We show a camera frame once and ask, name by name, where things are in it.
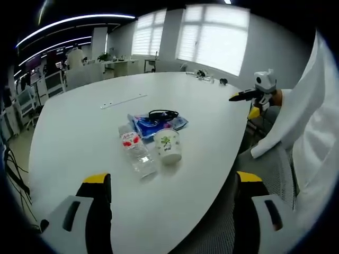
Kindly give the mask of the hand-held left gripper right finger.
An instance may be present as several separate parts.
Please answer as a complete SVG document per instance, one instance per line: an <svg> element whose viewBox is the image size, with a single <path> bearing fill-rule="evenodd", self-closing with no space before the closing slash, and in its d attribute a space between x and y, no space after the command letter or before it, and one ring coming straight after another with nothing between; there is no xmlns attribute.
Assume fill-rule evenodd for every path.
<svg viewBox="0 0 339 254"><path fill-rule="evenodd" d="M296 215L261 178L238 171L233 211L233 253L289 253L296 243Z"/></svg>

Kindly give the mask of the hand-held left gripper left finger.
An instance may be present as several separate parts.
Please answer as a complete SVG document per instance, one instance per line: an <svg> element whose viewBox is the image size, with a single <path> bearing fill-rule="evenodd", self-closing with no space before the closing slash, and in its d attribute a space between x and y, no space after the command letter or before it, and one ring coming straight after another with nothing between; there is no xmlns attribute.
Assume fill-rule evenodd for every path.
<svg viewBox="0 0 339 254"><path fill-rule="evenodd" d="M55 253L112 253L111 175L83 180L41 221L42 238Z"/></svg>

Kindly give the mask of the person's right hand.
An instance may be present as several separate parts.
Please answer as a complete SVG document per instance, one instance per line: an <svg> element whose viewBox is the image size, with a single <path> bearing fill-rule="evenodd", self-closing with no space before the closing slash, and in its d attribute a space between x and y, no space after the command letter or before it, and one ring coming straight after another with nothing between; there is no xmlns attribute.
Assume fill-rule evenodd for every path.
<svg viewBox="0 0 339 254"><path fill-rule="evenodd" d="M271 104L273 106L282 106L283 93L281 89L277 89L272 93Z"/></svg>

